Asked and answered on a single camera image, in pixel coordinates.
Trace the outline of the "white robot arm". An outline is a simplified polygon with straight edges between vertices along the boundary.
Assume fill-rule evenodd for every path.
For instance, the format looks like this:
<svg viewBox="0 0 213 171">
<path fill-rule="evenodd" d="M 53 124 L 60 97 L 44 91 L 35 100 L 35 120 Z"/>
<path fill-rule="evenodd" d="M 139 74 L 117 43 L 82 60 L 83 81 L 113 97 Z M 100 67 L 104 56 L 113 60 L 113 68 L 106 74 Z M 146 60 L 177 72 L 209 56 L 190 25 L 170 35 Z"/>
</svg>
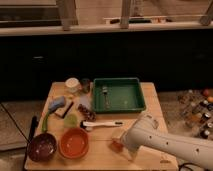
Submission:
<svg viewBox="0 0 213 171">
<path fill-rule="evenodd" d="M 121 143 L 131 152 L 146 146 L 213 171 L 213 141 L 164 133 L 157 128 L 153 116 L 140 115 L 121 136 Z"/>
</svg>

